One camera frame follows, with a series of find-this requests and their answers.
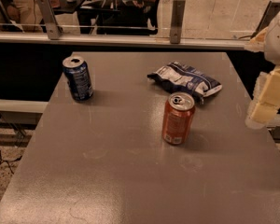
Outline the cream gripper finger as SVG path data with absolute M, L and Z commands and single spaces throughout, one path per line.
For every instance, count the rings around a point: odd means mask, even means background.
M 261 129 L 274 119 L 280 109 L 280 65 L 270 73 L 261 72 L 256 80 L 253 99 L 247 109 L 245 125 Z

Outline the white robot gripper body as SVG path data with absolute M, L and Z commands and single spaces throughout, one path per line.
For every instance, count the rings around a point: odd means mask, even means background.
M 245 44 L 245 50 L 263 52 L 267 61 L 280 65 L 280 11 L 267 27 Z

